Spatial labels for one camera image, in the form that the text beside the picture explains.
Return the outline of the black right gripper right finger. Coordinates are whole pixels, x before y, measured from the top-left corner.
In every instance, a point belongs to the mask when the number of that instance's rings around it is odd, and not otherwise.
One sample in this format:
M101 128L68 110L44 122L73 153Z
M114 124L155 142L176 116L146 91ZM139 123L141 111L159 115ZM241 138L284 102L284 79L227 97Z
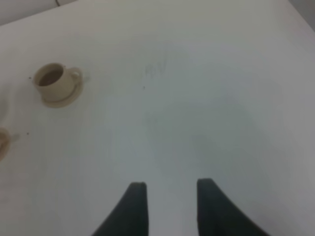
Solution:
M197 181L197 226L200 236L266 236L210 178Z

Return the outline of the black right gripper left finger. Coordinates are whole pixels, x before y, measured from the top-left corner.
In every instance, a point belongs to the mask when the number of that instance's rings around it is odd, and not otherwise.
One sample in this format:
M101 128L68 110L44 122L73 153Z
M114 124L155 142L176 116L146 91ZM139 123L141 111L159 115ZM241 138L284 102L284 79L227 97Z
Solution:
M149 211L147 186L133 182L94 236L148 236Z

